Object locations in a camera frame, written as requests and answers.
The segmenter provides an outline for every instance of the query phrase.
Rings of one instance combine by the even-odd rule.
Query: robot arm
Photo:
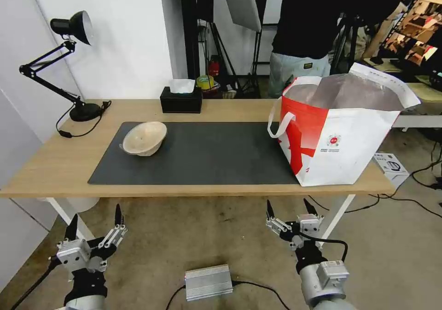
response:
[[[356,310],[356,308],[343,299],[335,298],[321,301],[314,310]]]
[[[128,231],[120,205],[115,210],[115,226],[105,237],[90,241],[76,239],[77,215],[66,228],[64,241],[57,244],[57,258],[74,281],[72,290],[64,298],[65,310],[103,310],[107,288],[104,272],[107,259],[112,256]]]
[[[297,258],[296,270],[301,277],[301,290],[306,304],[315,310],[354,310],[342,301],[346,295],[343,284],[349,272],[342,260],[328,261],[315,240],[318,240],[323,216],[304,199],[308,214],[300,215],[296,221],[283,222],[275,217],[267,201],[266,225],[281,239],[289,242]]]

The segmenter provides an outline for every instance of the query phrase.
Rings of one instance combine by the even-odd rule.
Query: fire extinguisher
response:
[[[212,56],[209,62],[209,75],[218,76],[220,74],[220,62],[217,56]]]

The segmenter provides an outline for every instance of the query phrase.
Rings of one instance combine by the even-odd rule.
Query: bowl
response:
[[[130,155],[151,156],[160,148],[166,134],[167,127],[164,123],[140,123],[126,134],[120,148]]]

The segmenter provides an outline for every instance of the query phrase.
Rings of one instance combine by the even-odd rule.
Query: yellow tape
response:
[[[197,78],[197,86],[200,87],[201,90],[209,90],[210,88],[213,88],[215,86],[213,76],[209,75],[209,78],[207,75],[200,76],[199,78]]]

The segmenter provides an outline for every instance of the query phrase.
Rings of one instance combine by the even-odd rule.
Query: concrete floor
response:
[[[382,146],[408,170],[430,162],[432,143],[417,131],[393,130]],[[430,172],[420,175],[431,182]],[[399,198],[412,198],[442,213],[440,191],[408,179]],[[316,198],[330,206],[332,198]],[[228,263],[234,279],[275,288],[291,309],[307,309],[288,245],[265,227],[265,200],[259,198],[101,199],[81,216],[95,235],[113,224],[116,203],[121,203],[129,232],[106,272],[107,307],[165,309],[174,290],[183,284],[184,271]],[[358,196],[351,208],[375,199]],[[286,220],[304,212],[301,198],[271,198],[277,215]],[[47,267],[56,252],[65,224],[58,219],[40,247],[0,294],[0,308],[9,309]],[[442,219],[414,203],[390,199],[369,209],[344,215],[332,233],[349,244],[346,266],[348,300],[361,309],[439,309],[442,272]],[[342,247],[325,245],[328,259],[339,259]],[[50,310],[63,305],[71,283],[62,267],[22,303],[20,309]],[[184,291],[171,309],[283,309],[270,292],[247,285],[233,294],[187,303]]]

